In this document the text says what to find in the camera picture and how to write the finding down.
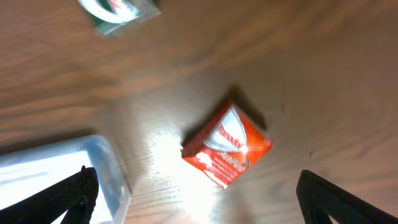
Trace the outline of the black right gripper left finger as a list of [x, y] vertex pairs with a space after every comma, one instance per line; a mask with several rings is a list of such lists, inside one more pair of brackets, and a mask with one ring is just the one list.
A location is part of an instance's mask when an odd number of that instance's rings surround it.
[[1, 210], [1, 223], [52, 223], [63, 215], [62, 223], [87, 224], [96, 206], [99, 182], [96, 169], [81, 171]]

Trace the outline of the red Panadol box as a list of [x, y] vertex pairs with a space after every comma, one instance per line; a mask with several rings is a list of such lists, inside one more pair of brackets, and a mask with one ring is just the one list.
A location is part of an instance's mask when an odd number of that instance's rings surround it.
[[182, 159], [226, 189], [272, 147], [254, 121], [228, 101], [183, 145]]

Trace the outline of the green square box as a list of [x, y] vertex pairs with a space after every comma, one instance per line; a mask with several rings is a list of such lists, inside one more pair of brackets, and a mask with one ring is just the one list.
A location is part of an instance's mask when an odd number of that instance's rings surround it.
[[78, 0], [93, 22], [94, 30], [110, 36], [160, 14], [152, 0]]

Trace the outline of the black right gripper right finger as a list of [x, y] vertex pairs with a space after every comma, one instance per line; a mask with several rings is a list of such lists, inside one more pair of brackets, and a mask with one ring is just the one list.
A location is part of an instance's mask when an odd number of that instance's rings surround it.
[[397, 218], [309, 170], [300, 173], [296, 194], [306, 224], [397, 223]]

